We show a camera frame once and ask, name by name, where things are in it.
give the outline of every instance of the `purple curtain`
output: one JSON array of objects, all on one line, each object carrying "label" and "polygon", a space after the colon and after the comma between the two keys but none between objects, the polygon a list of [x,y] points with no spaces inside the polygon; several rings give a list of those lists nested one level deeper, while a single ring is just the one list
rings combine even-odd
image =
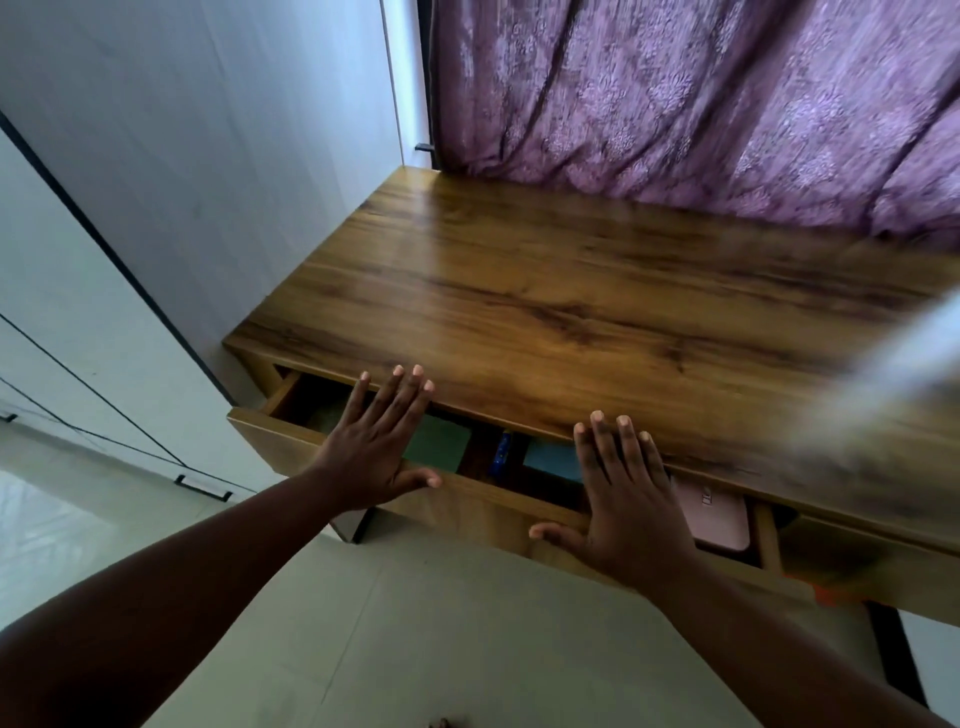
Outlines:
[{"label": "purple curtain", "polygon": [[960,249],[960,0],[438,0],[445,168]]}]

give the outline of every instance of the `pink case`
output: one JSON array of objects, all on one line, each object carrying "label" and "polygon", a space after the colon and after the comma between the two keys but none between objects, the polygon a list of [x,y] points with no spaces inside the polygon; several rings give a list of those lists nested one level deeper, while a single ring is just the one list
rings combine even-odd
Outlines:
[{"label": "pink case", "polygon": [[673,482],[694,539],[730,551],[742,551],[750,545],[750,521],[743,496],[678,478]]}]

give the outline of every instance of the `desk top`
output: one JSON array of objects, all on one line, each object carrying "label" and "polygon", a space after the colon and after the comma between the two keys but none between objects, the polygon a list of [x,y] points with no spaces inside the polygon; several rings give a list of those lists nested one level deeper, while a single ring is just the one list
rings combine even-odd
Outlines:
[{"label": "desk top", "polygon": [[960,551],[960,256],[397,170],[229,336],[305,372],[422,364],[439,406]]}]

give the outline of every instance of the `hand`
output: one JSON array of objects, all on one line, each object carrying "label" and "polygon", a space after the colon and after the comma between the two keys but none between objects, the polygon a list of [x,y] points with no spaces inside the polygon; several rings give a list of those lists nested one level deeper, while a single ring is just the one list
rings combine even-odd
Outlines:
[{"label": "hand", "polygon": [[433,382],[423,383],[420,364],[403,379],[397,365],[371,405],[363,401],[370,374],[360,375],[340,422],[305,472],[333,491],[336,513],[371,508],[424,485],[439,488],[440,476],[428,468],[400,470],[403,452],[433,397]]},{"label": "hand", "polygon": [[581,423],[573,428],[593,513],[589,533],[538,523],[530,537],[559,546],[655,599],[699,568],[684,512],[648,433],[641,432],[638,440],[630,418],[617,418],[621,457],[603,412],[594,412],[590,421],[592,437]]}]

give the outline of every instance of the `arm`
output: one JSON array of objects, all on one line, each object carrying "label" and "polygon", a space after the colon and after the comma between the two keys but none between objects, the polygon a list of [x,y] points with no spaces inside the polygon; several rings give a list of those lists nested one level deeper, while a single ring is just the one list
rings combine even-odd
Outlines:
[{"label": "arm", "polygon": [[573,430],[593,513],[589,533],[540,523],[531,537],[649,598],[767,728],[948,726],[704,564],[650,435],[637,439],[630,419],[618,418],[621,456],[603,413],[590,419],[592,431]]},{"label": "arm", "polygon": [[335,516],[440,479],[398,470],[433,392],[364,373],[304,473],[149,546],[0,633],[0,724],[142,724],[270,578]]}]

